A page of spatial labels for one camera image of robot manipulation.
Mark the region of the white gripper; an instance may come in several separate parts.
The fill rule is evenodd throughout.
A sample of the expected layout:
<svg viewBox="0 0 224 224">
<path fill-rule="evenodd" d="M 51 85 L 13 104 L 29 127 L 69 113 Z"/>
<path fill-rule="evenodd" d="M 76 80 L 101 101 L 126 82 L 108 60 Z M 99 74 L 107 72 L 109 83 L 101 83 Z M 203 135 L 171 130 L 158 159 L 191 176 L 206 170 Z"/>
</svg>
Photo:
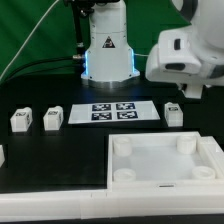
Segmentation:
<svg viewBox="0 0 224 224">
<path fill-rule="evenodd" d="M 206 43 L 194 26 L 162 31 L 148 56 L 145 77 L 186 84 L 184 96 L 200 99 L 201 85 L 224 86 L 224 46 Z"/>
</svg>

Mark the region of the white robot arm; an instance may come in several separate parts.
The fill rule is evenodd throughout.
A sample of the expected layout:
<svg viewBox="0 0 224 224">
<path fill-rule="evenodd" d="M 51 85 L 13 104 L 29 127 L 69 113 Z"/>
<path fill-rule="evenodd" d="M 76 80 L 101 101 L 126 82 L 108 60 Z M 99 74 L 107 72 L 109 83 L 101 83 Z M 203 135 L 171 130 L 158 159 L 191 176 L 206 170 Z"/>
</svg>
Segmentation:
<svg viewBox="0 0 224 224">
<path fill-rule="evenodd" d="M 159 34 L 145 77 L 175 83 L 187 98 L 200 98 L 204 86 L 224 86 L 224 0 L 170 1 L 189 25 Z M 82 79 L 115 88 L 139 76 L 127 43 L 126 5 L 124 0 L 94 2 Z"/>
</svg>

